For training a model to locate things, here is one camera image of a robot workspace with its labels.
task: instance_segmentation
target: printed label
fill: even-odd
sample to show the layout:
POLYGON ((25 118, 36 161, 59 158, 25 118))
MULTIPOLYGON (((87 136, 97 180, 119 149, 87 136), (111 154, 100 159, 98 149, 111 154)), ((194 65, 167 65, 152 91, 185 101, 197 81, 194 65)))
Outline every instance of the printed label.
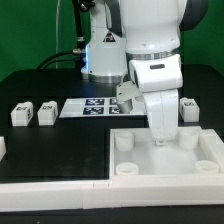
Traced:
POLYGON ((42 110, 51 110, 53 106, 43 106, 42 110))
POLYGON ((115 41, 115 39, 114 39, 113 34, 109 31, 109 32, 107 33, 107 35, 105 36, 103 42, 111 43, 111 42, 116 42, 116 41, 115 41))
POLYGON ((110 105, 117 105, 117 99, 116 98, 111 98, 110 99, 110 105))
POLYGON ((83 115, 99 115, 103 114, 103 107, 85 107, 83 111, 83 115))
POLYGON ((118 107, 110 107, 109 113, 110 114, 122 114, 120 108, 118 108, 118 107))
POLYGON ((88 99, 86 100, 86 106, 103 106, 105 99, 88 99))
POLYGON ((27 107, 17 107, 16 110, 26 110, 27 107))
POLYGON ((184 103, 184 105, 187 106, 187 107, 189 107, 189 106, 194 106, 194 103, 192 103, 192 102, 186 102, 186 103, 184 103))

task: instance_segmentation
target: white plastic block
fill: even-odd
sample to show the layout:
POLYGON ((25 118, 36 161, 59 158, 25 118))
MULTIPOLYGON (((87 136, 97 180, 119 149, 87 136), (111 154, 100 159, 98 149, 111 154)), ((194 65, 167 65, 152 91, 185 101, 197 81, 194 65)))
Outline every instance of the white plastic block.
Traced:
POLYGON ((58 116, 57 103, 55 101, 43 103, 37 114, 40 126, 54 125, 54 122, 58 116))
POLYGON ((200 108, 194 99, 180 99, 180 114, 184 122, 198 122, 200 108))
POLYGON ((6 153, 6 148, 5 148, 5 141, 3 137, 0 137, 0 162, 3 158, 3 156, 6 153))
POLYGON ((33 117, 33 104, 31 102, 19 103, 11 112, 12 125, 27 126, 33 117))

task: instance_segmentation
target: black table surface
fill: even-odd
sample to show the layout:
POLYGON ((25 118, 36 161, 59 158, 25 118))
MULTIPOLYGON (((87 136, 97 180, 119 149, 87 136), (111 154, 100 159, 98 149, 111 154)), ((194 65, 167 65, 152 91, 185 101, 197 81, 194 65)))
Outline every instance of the black table surface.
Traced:
MULTIPOLYGON (((185 65, 183 76, 180 97, 196 100, 200 121, 184 123, 180 118, 179 126, 215 129, 223 139, 224 77, 205 65, 185 65)), ((40 127, 37 111, 43 102, 54 100, 60 113, 68 98, 114 97, 115 90, 114 84, 81 80, 79 69, 23 70, 6 78, 0 83, 0 136, 6 137, 7 147, 0 162, 0 183, 108 179, 110 129, 148 127, 146 116, 58 118, 53 127, 40 127), (26 101, 34 105, 32 121, 28 127, 12 127, 11 111, 26 101)), ((224 222, 224 206, 1 213, 0 224, 13 222, 12 214, 22 223, 224 222)))

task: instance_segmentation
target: green wall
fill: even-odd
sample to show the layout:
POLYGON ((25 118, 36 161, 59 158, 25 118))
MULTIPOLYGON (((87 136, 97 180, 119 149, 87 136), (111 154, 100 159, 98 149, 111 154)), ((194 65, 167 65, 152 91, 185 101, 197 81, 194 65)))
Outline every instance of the green wall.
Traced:
MULTIPOLYGON (((60 50, 75 47, 71 0, 62 0, 60 50)), ((0 3, 0 81, 16 70, 35 68, 55 53, 57 0, 7 0, 0 3)), ((89 38, 88 15, 82 15, 89 38)), ((184 63, 208 64, 224 74, 224 1, 210 0, 209 12, 194 30, 182 33, 184 63)))

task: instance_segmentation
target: white platform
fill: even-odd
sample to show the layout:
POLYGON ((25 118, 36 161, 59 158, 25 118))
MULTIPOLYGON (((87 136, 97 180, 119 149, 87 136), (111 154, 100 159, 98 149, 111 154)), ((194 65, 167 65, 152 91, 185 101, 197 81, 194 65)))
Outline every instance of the white platform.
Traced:
POLYGON ((111 130, 109 180, 1 184, 0 211, 224 204, 224 144, 214 130, 194 129, 200 132, 195 149, 179 148, 178 137, 155 146, 149 129, 129 129, 135 146, 125 152, 114 147, 122 130, 111 130), (219 173, 196 173, 201 160, 218 164, 219 173), (116 175, 126 162, 137 164, 138 175, 116 175))

